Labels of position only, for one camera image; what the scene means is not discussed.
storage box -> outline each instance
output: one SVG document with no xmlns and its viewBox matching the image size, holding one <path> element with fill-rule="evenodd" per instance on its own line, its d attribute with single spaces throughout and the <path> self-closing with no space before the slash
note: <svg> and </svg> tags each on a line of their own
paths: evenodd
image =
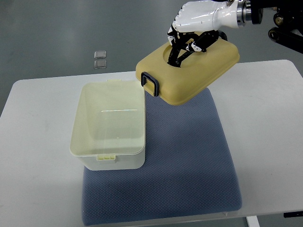
<svg viewBox="0 0 303 227">
<path fill-rule="evenodd" d="M 90 170 L 136 169 L 145 161 L 145 98 L 139 81 L 86 84 L 70 152 Z"/>
</svg>

gray floor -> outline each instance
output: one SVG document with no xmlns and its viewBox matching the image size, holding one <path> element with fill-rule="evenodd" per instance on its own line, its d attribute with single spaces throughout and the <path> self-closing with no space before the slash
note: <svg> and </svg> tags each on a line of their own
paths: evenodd
<svg viewBox="0 0 303 227">
<path fill-rule="evenodd" d="M 20 79 L 134 71 L 139 60 L 167 41 L 185 0 L 0 1 L 0 113 Z M 261 25 L 223 28 L 240 62 L 288 59 L 303 75 L 303 55 L 273 43 L 274 11 Z M 94 51 L 107 51 L 107 68 L 93 69 Z M 303 218 L 260 216 L 261 227 L 302 227 Z M 167 227 L 245 227 L 244 218 Z"/>
</svg>

lid handle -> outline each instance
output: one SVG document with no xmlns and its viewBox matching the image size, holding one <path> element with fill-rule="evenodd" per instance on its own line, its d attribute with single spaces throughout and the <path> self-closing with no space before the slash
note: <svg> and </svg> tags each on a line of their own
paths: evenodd
<svg viewBox="0 0 303 227">
<path fill-rule="evenodd" d="M 153 83 L 153 85 L 154 85 L 153 96 L 155 96 L 155 97 L 159 96 L 159 92 L 160 92 L 159 82 L 147 72 L 141 73 L 141 85 L 142 85 L 142 87 L 144 87 L 144 85 L 147 83 L 147 79 L 151 83 Z"/>
</svg>

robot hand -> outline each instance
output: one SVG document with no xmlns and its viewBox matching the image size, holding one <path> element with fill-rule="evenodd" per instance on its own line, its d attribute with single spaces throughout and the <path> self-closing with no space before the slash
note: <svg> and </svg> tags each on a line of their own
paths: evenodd
<svg viewBox="0 0 303 227">
<path fill-rule="evenodd" d="M 173 47 L 168 64 L 180 67 L 182 60 L 193 52 L 206 52 L 206 48 L 218 37 L 227 40 L 226 35 L 219 31 L 220 27 L 238 28 L 248 21 L 251 21 L 249 1 L 203 0 L 186 3 L 168 31 L 168 40 Z M 179 58 L 181 49 L 186 54 Z"/>
<path fill-rule="evenodd" d="M 247 22 L 260 24 L 263 8 L 277 7 L 268 36 L 276 43 L 303 53 L 303 1 L 298 0 L 202 0 L 183 5 L 168 31 L 172 46 L 168 64 L 180 67 L 194 52 L 206 52 L 219 37 L 220 27 L 238 28 Z"/>
</svg>

gray mat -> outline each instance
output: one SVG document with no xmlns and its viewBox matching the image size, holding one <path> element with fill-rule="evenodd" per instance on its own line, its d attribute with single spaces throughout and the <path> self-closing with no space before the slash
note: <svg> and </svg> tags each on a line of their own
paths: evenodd
<svg viewBox="0 0 303 227">
<path fill-rule="evenodd" d="M 208 89 L 181 106 L 146 94 L 146 159 L 135 170 L 84 168 L 85 225 L 238 210 L 241 193 Z"/>
</svg>

